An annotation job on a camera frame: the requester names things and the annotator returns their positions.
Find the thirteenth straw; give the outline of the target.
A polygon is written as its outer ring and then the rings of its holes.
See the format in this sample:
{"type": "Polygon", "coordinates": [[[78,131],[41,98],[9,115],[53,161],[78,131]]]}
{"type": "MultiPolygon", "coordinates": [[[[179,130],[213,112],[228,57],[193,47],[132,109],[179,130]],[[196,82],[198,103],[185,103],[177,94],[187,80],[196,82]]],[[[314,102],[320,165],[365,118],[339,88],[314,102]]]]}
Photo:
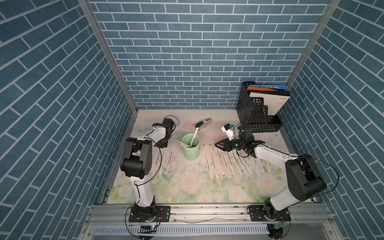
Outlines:
{"type": "Polygon", "coordinates": [[[161,149],[161,162],[160,162],[160,170],[159,170],[159,176],[162,175],[162,171],[163,171],[163,165],[164,165],[164,158],[165,158],[165,152],[166,152],[166,148],[163,148],[161,149]]]}

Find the green cylindrical cup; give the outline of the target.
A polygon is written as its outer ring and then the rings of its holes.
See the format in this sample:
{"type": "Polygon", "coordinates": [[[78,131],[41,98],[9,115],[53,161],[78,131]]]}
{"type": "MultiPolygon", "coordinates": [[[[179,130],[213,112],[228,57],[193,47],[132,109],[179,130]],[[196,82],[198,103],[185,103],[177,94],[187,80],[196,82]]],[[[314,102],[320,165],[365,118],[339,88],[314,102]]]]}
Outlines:
{"type": "MultiPolygon", "coordinates": [[[[186,134],[182,138],[181,142],[183,144],[190,145],[190,143],[193,139],[193,136],[194,136],[194,134],[192,134],[192,133],[186,134]]],[[[190,145],[189,147],[182,146],[182,151],[183,151],[183,155],[184,155],[186,160],[188,160],[188,161],[197,160],[200,156],[200,137],[198,135],[196,135],[192,145],[190,145]]]]}

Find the eleventh straw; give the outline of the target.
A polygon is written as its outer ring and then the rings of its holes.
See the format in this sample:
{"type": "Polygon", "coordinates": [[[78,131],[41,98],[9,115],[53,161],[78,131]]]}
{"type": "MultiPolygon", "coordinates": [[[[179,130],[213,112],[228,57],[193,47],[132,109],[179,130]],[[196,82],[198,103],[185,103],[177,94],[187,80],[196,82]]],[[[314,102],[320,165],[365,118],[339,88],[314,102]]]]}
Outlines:
{"type": "Polygon", "coordinates": [[[170,166],[170,162],[171,162],[172,154],[173,154],[173,151],[174,151],[174,147],[175,147],[175,143],[173,143],[173,144],[172,144],[172,147],[170,148],[170,154],[169,154],[168,161],[167,161],[167,165],[166,165],[165,175],[167,175],[167,173],[168,173],[168,171],[169,171],[169,166],[170,166]]]}

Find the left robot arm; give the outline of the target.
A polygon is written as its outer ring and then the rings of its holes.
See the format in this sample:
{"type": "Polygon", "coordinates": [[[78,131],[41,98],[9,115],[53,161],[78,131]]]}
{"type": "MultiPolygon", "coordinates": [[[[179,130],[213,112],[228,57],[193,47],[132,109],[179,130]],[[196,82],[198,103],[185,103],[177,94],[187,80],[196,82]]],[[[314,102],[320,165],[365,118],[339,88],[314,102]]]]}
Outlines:
{"type": "Polygon", "coordinates": [[[127,138],[120,169],[134,186],[136,202],[140,210],[156,207],[155,196],[151,191],[148,176],[153,163],[153,148],[159,150],[168,146],[168,141],[176,128],[175,122],[164,118],[155,123],[146,132],[136,138],[127,138]]]}

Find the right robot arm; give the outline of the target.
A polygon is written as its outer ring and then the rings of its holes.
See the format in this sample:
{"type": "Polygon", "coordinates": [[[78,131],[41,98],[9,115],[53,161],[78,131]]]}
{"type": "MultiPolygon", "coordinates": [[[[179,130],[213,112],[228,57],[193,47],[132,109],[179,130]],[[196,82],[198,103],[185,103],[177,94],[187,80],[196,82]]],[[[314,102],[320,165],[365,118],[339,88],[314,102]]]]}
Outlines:
{"type": "Polygon", "coordinates": [[[288,208],[304,202],[327,188],[315,160],[308,154],[295,155],[285,153],[268,146],[253,137],[245,139],[222,140],[215,147],[224,151],[243,150],[246,154],[270,162],[286,173],[288,186],[265,200],[264,214],[269,220],[275,220],[288,208]]]}

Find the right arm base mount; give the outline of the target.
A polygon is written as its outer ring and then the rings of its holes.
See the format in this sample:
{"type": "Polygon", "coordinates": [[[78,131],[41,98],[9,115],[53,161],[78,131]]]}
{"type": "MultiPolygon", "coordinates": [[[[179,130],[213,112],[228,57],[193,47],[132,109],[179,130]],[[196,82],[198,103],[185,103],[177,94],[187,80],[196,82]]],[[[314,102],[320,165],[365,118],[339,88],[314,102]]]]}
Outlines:
{"type": "Polygon", "coordinates": [[[247,206],[246,212],[250,215],[252,222],[287,222],[291,220],[290,211],[288,208],[277,211],[271,206],[250,205],[247,206]]]}

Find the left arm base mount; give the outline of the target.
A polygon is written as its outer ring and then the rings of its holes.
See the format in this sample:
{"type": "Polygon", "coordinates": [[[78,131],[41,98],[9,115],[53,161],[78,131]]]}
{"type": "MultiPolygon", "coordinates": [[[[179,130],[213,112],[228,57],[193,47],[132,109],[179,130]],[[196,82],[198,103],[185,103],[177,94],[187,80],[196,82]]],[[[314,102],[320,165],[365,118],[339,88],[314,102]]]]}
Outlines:
{"type": "Polygon", "coordinates": [[[129,214],[129,223],[144,223],[144,222],[153,222],[158,221],[161,223],[169,222],[171,215],[170,206],[151,206],[151,207],[139,207],[134,206],[131,208],[131,213],[129,214]]]}

